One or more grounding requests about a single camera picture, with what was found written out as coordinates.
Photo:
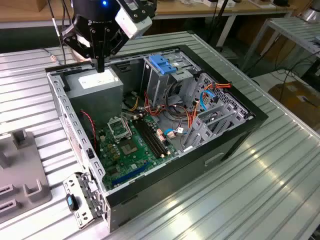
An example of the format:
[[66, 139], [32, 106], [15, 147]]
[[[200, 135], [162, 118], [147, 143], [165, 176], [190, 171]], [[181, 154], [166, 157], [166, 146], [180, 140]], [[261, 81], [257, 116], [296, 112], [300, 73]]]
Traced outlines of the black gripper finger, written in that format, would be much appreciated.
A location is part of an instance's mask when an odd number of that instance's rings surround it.
[[105, 71], [105, 59], [116, 55], [129, 40], [118, 24], [106, 24], [102, 27], [101, 50], [99, 51], [99, 72]]
[[100, 72], [100, 47], [97, 30], [90, 21], [80, 15], [73, 18], [72, 24], [62, 32], [62, 39], [70, 48], [86, 59]]

